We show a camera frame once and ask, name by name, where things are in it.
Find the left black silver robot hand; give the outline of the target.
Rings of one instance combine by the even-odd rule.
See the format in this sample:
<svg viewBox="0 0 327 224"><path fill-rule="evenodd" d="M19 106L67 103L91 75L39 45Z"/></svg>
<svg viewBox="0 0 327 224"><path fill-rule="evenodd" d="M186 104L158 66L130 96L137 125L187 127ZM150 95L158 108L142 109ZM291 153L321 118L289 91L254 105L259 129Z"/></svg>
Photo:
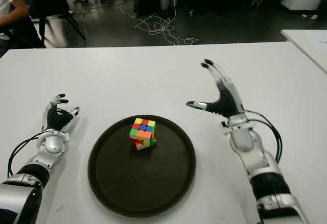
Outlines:
<svg viewBox="0 0 327 224"><path fill-rule="evenodd" d="M46 106L42 117L42 132L46 130L62 131L63 128L70 124L74 118L80 114L80 107L75 107L71 111L59 108L59 104L68 103L68 100L64 98L64 93L58 94L54 96Z"/></svg>

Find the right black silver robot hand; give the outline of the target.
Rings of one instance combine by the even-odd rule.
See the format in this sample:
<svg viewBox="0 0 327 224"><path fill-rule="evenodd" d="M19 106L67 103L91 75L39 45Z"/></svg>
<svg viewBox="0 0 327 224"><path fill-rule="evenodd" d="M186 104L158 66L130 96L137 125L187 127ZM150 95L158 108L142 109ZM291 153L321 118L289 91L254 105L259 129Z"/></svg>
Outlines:
<svg viewBox="0 0 327 224"><path fill-rule="evenodd" d="M214 77L215 84L219 90L219 98L212 103L188 101L186 105L194 109L219 114L225 118L244 113L238 91L223 68L209 59L204 59L201 66Z"/></svg>

